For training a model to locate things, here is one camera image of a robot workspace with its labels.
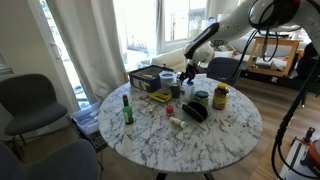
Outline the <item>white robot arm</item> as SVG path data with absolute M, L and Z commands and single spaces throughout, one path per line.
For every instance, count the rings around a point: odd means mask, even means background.
M 195 51 L 208 41 L 234 40 L 251 29 L 277 31 L 288 25 L 303 28 L 320 53 L 320 0 L 245 0 L 226 18 L 211 24 L 184 47 L 188 60 L 185 74 L 194 78 L 198 65 Z

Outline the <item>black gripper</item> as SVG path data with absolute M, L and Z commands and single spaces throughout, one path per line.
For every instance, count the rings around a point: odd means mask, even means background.
M 199 71 L 196 66 L 188 64 L 186 67 L 186 71 L 180 74 L 179 80 L 181 82 L 183 82 L 185 79 L 187 79 L 188 81 L 192 81 L 195 78 L 195 75 L 198 73 Z

